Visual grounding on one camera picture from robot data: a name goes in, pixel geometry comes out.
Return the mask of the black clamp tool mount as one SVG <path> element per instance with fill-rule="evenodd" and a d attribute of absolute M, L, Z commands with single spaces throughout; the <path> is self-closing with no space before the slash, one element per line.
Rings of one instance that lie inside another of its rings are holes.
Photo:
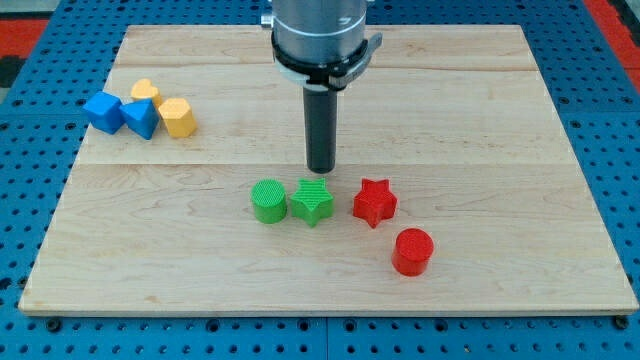
<path fill-rule="evenodd" d="M 330 63 L 309 63 L 286 54 L 271 35 L 273 59 L 281 74 L 289 81 L 311 91 L 342 91 L 367 69 L 374 52 L 382 45 L 378 32 L 364 39 L 346 58 Z"/>

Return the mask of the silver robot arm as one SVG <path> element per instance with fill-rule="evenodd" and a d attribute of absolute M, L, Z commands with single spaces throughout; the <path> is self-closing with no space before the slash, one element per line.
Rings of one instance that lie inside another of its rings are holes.
<path fill-rule="evenodd" d="M 302 88 L 306 165 L 335 167 L 337 96 L 367 69 L 383 35 L 365 36 L 367 0 L 271 0 L 261 26 L 271 31 L 274 62 Z"/>

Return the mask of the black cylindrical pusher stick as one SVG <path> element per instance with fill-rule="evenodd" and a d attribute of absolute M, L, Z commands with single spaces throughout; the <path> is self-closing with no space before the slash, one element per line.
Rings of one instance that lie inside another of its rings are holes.
<path fill-rule="evenodd" d="M 303 89 L 306 164 L 317 174 L 335 167 L 337 93 Z"/>

